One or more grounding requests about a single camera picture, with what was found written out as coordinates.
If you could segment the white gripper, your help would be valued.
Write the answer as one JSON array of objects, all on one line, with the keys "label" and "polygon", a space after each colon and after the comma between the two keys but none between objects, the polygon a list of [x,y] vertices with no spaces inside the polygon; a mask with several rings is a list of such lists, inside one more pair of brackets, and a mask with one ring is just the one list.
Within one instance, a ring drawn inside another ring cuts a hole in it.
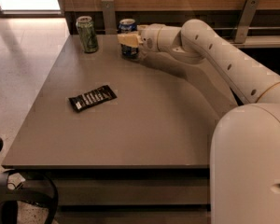
[{"label": "white gripper", "polygon": [[149,51],[157,52],[158,36],[162,28],[161,24],[142,24],[137,25],[137,31],[130,33],[118,34],[118,41],[121,45],[138,48],[143,44],[143,47]]}]

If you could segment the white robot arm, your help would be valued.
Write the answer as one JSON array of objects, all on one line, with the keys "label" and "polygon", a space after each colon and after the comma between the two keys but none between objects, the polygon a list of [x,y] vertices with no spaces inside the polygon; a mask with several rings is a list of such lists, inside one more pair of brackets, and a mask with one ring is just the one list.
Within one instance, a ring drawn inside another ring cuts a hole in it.
[{"label": "white robot arm", "polygon": [[280,224],[280,76],[201,20],[142,25],[118,40],[216,68],[242,105],[221,118],[212,137],[211,223]]}]

